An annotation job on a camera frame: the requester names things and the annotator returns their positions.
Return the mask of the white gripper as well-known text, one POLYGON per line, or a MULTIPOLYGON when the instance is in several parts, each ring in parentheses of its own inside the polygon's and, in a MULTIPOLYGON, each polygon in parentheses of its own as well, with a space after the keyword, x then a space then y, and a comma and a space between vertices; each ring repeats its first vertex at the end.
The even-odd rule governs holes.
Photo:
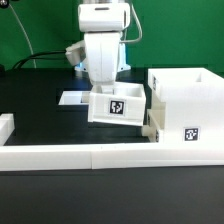
POLYGON ((80 4, 80 31, 84 33, 87 71, 93 85, 113 94, 119 64, 121 33, 130 24, 128 3, 80 4))

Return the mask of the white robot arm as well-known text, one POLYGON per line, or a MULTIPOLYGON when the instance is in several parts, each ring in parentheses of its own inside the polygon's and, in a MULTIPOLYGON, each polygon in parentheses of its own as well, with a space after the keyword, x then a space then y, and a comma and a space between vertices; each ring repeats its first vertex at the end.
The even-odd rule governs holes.
POLYGON ((78 17, 91 84, 112 93, 122 32, 130 24, 130 5, 125 0, 83 0, 78 17))

